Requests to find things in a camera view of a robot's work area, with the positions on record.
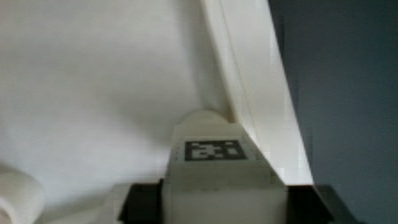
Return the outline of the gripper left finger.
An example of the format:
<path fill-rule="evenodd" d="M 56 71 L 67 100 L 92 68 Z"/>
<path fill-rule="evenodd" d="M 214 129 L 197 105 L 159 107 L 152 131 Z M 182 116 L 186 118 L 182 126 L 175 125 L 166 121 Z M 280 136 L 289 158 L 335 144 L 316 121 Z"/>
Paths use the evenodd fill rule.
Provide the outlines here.
<path fill-rule="evenodd" d="M 163 224 L 161 184 L 163 181 L 113 186 L 99 211 L 99 224 Z"/>

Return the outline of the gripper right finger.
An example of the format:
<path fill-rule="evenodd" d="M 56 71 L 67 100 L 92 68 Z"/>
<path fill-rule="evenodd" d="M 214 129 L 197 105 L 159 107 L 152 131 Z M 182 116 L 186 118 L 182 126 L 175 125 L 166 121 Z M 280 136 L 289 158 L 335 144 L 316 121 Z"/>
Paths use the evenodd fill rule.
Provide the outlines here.
<path fill-rule="evenodd" d="M 287 187 L 285 224 L 355 224 L 355 217 L 330 185 Z"/>

